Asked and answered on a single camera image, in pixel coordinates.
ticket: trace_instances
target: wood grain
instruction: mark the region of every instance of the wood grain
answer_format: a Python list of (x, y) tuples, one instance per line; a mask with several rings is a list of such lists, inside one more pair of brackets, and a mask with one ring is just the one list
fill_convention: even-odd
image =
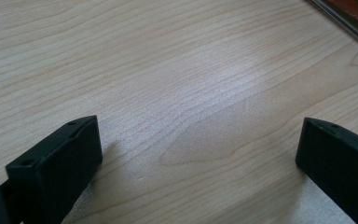
[(358, 42), (307, 1), (0, 0), (0, 183), (92, 114), (64, 223), (352, 223), (295, 165), (304, 117), (358, 133)]

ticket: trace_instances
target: screw hole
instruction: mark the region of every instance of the screw hole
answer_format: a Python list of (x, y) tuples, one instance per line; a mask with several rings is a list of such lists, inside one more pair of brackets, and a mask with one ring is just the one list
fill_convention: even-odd
[(23, 165), (23, 166), (28, 166), (28, 165), (31, 165), (33, 162), (34, 162), (34, 160), (26, 160), (26, 161), (23, 161), (23, 162), (21, 163), (21, 165)]

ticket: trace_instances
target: wooden table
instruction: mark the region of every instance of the wooden table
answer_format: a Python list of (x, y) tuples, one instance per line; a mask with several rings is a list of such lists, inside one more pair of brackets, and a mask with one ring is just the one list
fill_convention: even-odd
[(358, 133), (358, 42), (303, 0), (0, 0), (0, 183), (97, 115), (64, 223), (352, 223), (295, 165), (304, 117)]

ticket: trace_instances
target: black object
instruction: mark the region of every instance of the black object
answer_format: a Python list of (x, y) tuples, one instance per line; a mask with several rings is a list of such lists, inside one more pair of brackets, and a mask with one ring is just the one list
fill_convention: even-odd
[(358, 135), (334, 123), (304, 119), (296, 164), (358, 223)]
[(66, 123), (7, 165), (0, 223), (61, 223), (102, 159), (97, 117)]

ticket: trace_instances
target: laminate tabletop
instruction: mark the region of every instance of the laminate tabletop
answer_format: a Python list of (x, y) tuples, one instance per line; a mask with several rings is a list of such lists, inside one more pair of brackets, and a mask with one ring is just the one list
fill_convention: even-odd
[(88, 115), (63, 223), (353, 223), (295, 163), (305, 117), (358, 133), (358, 41), (309, 1), (0, 0), (0, 184)]

